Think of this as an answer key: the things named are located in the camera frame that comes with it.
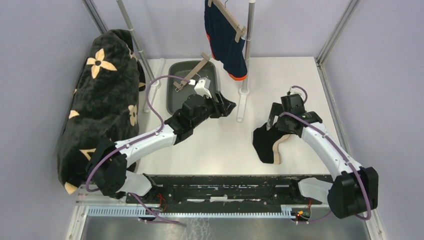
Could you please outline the wooden clip hanger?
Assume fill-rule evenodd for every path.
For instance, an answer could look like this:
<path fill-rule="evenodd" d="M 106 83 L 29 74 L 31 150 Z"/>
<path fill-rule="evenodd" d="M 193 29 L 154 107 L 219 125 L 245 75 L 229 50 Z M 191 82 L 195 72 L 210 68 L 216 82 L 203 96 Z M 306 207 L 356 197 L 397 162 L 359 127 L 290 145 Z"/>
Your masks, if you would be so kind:
<path fill-rule="evenodd" d="M 202 60 L 186 75 L 184 79 L 190 82 L 192 77 L 194 77 L 210 61 L 211 55 L 212 55 L 211 53 L 206 54 L 202 52 L 201 53 Z M 185 87 L 185 85 L 188 84 L 188 82 L 184 80 L 182 80 L 180 83 L 174 82 L 173 85 L 175 86 L 175 91 L 180 92 Z"/>
<path fill-rule="evenodd" d="M 218 8 L 221 14 L 225 17 L 225 19 L 229 22 L 229 24 L 235 30 L 236 34 L 235 34 L 234 40 L 237 43 L 240 42 L 240 39 L 242 37 L 246 36 L 247 27 L 240 25 L 239 22 L 236 20 L 236 18 L 232 15 L 232 13 L 225 7 L 225 4 L 223 4 L 220 0 L 208 0 L 207 5 L 208 7 L 215 5 Z"/>

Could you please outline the black underwear white waistband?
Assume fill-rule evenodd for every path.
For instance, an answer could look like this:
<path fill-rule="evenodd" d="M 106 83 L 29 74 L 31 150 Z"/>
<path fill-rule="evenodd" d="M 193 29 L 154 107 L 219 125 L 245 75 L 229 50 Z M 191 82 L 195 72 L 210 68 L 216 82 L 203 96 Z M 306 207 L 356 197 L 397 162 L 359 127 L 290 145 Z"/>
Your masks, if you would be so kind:
<path fill-rule="evenodd" d="M 290 137 L 291 134 L 279 131 L 276 127 L 268 129 L 264 123 L 253 131 L 252 145 L 262 163 L 280 165 L 283 160 L 279 145 Z"/>

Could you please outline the navy orange underwear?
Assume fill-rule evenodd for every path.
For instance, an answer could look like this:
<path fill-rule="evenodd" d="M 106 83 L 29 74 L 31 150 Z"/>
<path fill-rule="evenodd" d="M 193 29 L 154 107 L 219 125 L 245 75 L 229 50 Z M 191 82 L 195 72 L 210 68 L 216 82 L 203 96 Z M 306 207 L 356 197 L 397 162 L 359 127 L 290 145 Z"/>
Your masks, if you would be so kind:
<path fill-rule="evenodd" d="M 204 2 L 204 27 L 212 57 L 223 64 L 224 70 L 235 81 L 243 81 L 248 75 L 243 56 L 245 40 L 236 38 L 236 30 L 215 4 Z"/>

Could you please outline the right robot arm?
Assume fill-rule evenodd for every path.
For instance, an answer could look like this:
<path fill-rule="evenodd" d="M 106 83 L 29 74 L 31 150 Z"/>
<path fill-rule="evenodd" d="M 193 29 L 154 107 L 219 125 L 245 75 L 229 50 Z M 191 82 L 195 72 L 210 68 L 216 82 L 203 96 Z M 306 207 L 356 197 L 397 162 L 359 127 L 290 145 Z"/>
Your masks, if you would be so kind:
<path fill-rule="evenodd" d="M 308 198 L 328 204 L 339 219 L 356 216 L 370 220 L 378 206 L 379 175 L 373 167 L 354 160 L 328 132 L 314 111 L 307 112 L 302 97 L 287 94 L 271 105 L 265 130 L 279 135 L 296 135 L 307 143 L 326 166 L 332 182 L 314 177 L 302 179 L 289 189 L 289 198 L 301 204 Z"/>

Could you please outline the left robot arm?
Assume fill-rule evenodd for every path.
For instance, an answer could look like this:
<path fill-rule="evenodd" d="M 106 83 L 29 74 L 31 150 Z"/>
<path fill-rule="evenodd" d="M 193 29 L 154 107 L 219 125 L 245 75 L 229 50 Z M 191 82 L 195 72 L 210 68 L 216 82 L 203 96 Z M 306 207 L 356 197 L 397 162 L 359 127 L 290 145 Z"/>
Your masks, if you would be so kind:
<path fill-rule="evenodd" d="M 128 168 L 151 153 L 186 140 L 205 120 L 227 117 L 235 107 L 236 103 L 226 99 L 220 91 L 211 98 L 192 94 L 154 130 L 116 142 L 101 140 L 86 166 L 87 181 L 94 182 L 96 190 L 104 196 L 130 193 L 147 204 L 152 203 L 158 195 L 153 181 L 146 174 L 137 174 Z"/>

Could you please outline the white right pole base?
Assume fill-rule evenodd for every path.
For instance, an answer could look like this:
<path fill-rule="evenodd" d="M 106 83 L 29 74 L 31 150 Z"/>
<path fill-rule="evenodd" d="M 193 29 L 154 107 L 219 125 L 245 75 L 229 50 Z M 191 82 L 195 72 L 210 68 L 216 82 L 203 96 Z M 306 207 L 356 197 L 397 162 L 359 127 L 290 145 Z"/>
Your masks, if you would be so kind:
<path fill-rule="evenodd" d="M 236 121 L 239 123 L 241 123 L 244 120 L 249 93 L 250 93 L 250 90 L 248 88 L 244 89 L 243 87 L 241 87 L 239 89 L 239 103 L 237 105 L 238 109 L 237 109 L 237 115 L 236 115 Z"/>

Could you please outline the right metal rack pole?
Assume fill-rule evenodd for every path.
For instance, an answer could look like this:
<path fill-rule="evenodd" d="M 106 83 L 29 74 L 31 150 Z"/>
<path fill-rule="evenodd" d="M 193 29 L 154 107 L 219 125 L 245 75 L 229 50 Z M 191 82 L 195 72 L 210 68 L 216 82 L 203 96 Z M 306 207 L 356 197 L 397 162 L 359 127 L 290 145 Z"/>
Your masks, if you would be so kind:
<path fill-rule="evenodd" d="M 244 54 L 247 71 L 249 71 L 249 67 L 250 67 L 251 45 L 252 45 L 251 40 L 252 40 L 252 34 L 253 34 L 255 6 L 256 6 L 256 0 L 250 0 L 248 5 L 247 32 L 246 32 L 246 38 L 245 38 L 245 54 Z M 248 75 L 242 81 L 240 92 L 243 95 L 247 95 L 249 93 Z"/>

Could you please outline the metal rack pole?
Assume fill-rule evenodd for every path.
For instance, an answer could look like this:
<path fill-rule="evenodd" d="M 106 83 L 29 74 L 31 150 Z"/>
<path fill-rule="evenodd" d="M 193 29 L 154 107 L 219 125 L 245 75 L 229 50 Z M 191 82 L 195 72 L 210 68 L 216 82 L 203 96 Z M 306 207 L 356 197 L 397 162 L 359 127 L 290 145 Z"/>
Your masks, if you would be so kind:
<path fill-rule="evenodd" d="M 123 19 L 124 19 L 124 21 L 126 23 L 126 26 L 127 26 L 128 30 L 129 30 L 129 32 L 131 34 L 131 37 L 132 37 L 132 39 L 134 41 L 134 45 L 135 45 L 135 47 L 137 49 L 137 52 L 138 52 L 138 54 L 140 56 L 141 63 L 143 65 L 143 67 L 144 67 L 144 70 L 145 70 L 147 76 L 148 76 L 148 80 L 146 80 L 146 84 L 148 85 L 151 82 L 151 80 L 154 80 L 155 79 L 155 76 L 154 76 L 153 71 L 152 71 L 152 69 L 150 67 L 150 64 L 148 62 L 148 59 L 147 59 L 147 57 L 146 57 L 146 55 L 144 53 L 144 49 L 143 49 L 142 43 L 141 43 L 141 41 L 139 40 L 139 38 L 137 37 L 137 35 L 135 33 L 135 28 L 133 26 L 133 23 L 131 21 L 131 18 L 129 16 L 129 14 L 128 14 L 127 10 L 126 10 L 126 7 L 124 5 L 124 2 L 122 0 L 116 0 L 116 3 L 118 5 L 119 10 L 120 10 L 120 12 L 122 14 L 122 17 L 123 17 Z"/>
<path fill-rule="evenodd" d="M 244 54 L 247 71 L 249 71 L 249 67 L 250 67 L 251 45 L 252 45 L 251 40 L 252 40 L 252 34 L 253 34 L 255 6 L 256 6 L 256 0 L 250 0 L 248 5 L 247 32 L 246 32 L 246 38 L 245 38 L 245 54 Z M 242 81 L 240 92 L 243 95 L 247 95 L 249 93 L 248 75 Z"/>

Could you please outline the grey plastic basin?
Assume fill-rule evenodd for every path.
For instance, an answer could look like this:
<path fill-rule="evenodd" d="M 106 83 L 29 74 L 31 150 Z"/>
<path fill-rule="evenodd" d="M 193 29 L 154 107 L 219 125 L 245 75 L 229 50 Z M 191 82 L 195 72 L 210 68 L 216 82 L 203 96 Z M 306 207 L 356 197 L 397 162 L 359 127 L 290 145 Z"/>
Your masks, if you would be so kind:
<path fill-rule="evenodd" d="M 171 76 L 186 77 L 201 61 L 189 60 L 174 63 L 168 71 Z M 220 89 L 218 84 L 218 75 L 216 67 L 212 62 L 206 63 L 194 76 L 191 78 L 196 82 L 201 78 L 208 78 L 210 80 L 208 90 L 212 94 Z M 196 94 L 194 86 L 185 85 L 181 90 L 176 91 L 176 84 L 180 84 L 181 80 L 177 78 L 168 78 L 167 91 L 166 91 L 166 108 L 167 111 L 173 115 L 174 112 L 180 109 L 184 101 L 193 94 Z"/>

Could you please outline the black floral plush blanket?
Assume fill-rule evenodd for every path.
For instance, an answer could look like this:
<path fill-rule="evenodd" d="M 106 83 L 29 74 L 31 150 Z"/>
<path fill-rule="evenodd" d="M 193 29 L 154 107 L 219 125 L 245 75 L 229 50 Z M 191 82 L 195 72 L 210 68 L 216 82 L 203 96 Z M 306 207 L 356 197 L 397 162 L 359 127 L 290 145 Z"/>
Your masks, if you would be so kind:
<path fill-rule="evenodd" d="M 88 179 L 86 166 L 101 140 L 138 135 L 139 93 L 145 88 L 128 30 L 112 29 L 93 40 L 58 145 L 58 180 L 68 194 Z"/>

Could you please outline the left metal rack pole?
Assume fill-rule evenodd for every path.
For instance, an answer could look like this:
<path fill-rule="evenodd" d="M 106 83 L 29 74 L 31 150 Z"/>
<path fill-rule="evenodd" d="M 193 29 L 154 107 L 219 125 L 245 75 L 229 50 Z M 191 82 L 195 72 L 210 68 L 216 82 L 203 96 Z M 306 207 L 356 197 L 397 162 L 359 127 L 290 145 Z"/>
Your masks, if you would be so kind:
<path fill-rule="evenodd" d="M 135 45 L 135 47 L 137 49 L 137 52 L 138 52 L 138 54 L 140 56 L 141 63 L 143 65 L 143 67 L 144 67 L 144 70 L 145 70 L 147 76 L 148 76 L 148 80 L 146 80 L 146 84 L 148 85 L 151 82 L 151 80 L 154 80 L 155 79 L 155 76 L 154 76 L 153 71 L 152 71 L 152 69 L 150 67 L 150 64 L 148 62 L 148 59 L 147 59 L 147 57 L 146 57 L 146 55 L 144 53 L 144 49 L 143 49 L 142 43 L 141 43 L 141 41 L 139 40 L 139 38 L 137 37 L 137 35 L 135 33 L 135 28 L 133 26 L 133 23 L 131 21 L 131 18 L 129 16 L 129 14 L 128 14 L 127 10 L 126 10 L 126 7 L 124 5 L 124 2 L 122 0 L 116 0 L 116 3 L 118 5 L 119 10 L 120 10 L 120 12 L 122 14 L 122 17 L 123 17 L 123 19 L 124 19 L 124 21 L 126 23 L 126 26 L 127 26 L 128 30 L 129 30 L 129 32 L 131 34 L 131 37 L 132 37 L 132 39 L 134 41 L 134 45 Z"/>

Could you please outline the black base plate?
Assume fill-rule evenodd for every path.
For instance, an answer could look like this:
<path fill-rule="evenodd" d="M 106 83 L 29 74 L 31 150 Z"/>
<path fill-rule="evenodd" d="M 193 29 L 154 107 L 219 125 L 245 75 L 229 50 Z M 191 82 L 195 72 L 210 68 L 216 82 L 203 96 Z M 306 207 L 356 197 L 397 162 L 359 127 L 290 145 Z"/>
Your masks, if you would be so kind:
<path fill-rule="evenodd" d="M 301 195 L 301 175 L 152 175 L 142 202 L 165 213 L 276 213 L 281 205 L 319 205 Z"/>

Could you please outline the aluminium frame rail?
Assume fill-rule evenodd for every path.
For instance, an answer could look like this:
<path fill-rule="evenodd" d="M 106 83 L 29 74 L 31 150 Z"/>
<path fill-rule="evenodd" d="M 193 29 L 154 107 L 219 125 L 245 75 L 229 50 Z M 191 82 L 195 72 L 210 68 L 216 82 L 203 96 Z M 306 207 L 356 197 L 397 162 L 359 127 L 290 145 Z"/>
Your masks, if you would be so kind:
<path fill-rule="evenodd" d="M 324 46 L 322 47 L 321 51 L 319 52 L 316 63 L 317 65 L 323 66 L 327 58 L 329 57 L 332 49 L 336 45 L 338 39 L 342 35 L 344 29 L 346 28 L 347 24 L 349 23 L 351 17 L 355 13 L 358 5 L 361 3 L 361 0 L 350 0 L 346 9 L 344 10 L 342 16 L 338 20 L 337 24 L 335 25 L 333 31 L 331 32 L 330 36 L 328 37 L 327 41 L 325 42 Z"/>

